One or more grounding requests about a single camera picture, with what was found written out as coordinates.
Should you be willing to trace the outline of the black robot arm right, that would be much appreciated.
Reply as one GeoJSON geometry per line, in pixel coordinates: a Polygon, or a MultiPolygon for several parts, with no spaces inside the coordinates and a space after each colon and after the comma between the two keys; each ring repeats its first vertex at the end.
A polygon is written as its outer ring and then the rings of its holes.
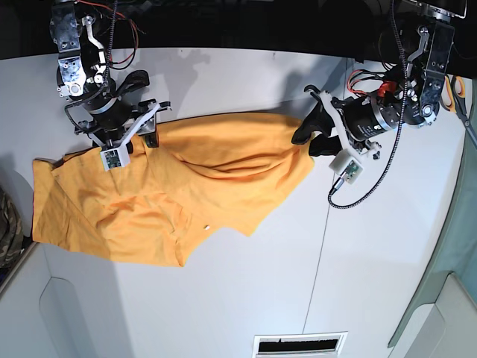
{"type": "Polygon", "coordinates": [[[136,69],[117,84],[114,71],[127,69],[135,59],[131,53],[122,61],[113,59],[116,24],[129,25],[133,50],[139,48],[139,29],[120,9],[119,1],[55,1],[51,6],[49,31],[57,46],[57,91],[67,100],[64,112],[75,134],[89,136],[105,149],[133,146],[127,131],[143,138],[149,148],[159,145],[157,119],[140,118],[156,105],[155,99],[130,103],[125,96],[149,86],[147,71],[136,69]]]}

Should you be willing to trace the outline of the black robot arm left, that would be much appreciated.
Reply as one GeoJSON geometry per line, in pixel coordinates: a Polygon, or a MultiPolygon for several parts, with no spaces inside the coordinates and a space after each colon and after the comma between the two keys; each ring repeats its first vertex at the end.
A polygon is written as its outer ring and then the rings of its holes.
{"type": "Polygon", "coordinates": [[[326,100],[325,91],[306,87],[317,104],[294,132],[292,144],[308,144],[312,157],[348,153],[377,160],[381,146],[375,137],[380,134],[401,131],[403,125],[431,125],[440,109],[468,120],[464,82],[446,73],[455,33],[450,21],[465,12],[453,10],[451,1],[423,1],[419,6],[429,21],[416,28],[410,48],[405,48],[396,20],[391,20],[400,65],[384,72],[353,71],[347,79],[352,95],[344,100],[326,100]]]}

